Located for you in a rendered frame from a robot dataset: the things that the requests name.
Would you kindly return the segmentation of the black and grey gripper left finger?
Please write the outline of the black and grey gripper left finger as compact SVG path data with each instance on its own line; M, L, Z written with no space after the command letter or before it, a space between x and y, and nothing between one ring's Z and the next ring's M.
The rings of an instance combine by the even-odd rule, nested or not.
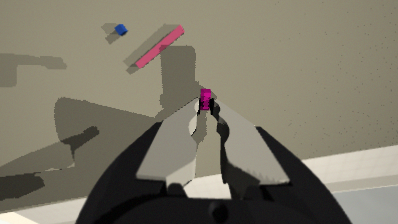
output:
M112 224L145 202L167 197L169 184L189 184L195 178L192 135L200 105L196 97L128 146L99 178L75 224Z

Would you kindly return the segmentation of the small blue cube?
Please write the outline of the small blue cube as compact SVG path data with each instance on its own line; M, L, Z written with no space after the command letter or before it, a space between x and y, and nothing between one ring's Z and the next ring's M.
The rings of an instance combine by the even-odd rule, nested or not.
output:
M123 24L117 25L114 29L119 35L124 35L126 32L128 32Z

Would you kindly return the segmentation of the pink rod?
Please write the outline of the pink rod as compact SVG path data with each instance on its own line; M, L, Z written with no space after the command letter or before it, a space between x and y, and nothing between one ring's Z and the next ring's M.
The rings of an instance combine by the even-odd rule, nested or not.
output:
M163 51L167 46L169 46L173 41L175 41L179 36L184 33L184 29L179 25L175 30L173 30L168 36L166 36L160 43L158 43L153 49L151 49L146 55L144 55L135 64L142 68L155 56L157 56L161 51Z

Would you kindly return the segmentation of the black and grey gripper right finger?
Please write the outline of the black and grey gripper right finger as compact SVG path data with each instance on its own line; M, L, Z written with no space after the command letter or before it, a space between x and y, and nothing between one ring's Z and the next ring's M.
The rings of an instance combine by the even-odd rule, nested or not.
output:
M248 186L257 186L264 200L287 206L316 224L352 224L322 181L262 127L215 98L210 99L210 113L221 136L222 181L228 182L232 199L243 199Z

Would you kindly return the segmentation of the small magenta block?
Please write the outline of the small magenta block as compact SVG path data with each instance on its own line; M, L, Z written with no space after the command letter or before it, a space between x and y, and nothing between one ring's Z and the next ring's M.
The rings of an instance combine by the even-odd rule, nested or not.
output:
M211 89L201 89L201 105L200 110L210 109Z

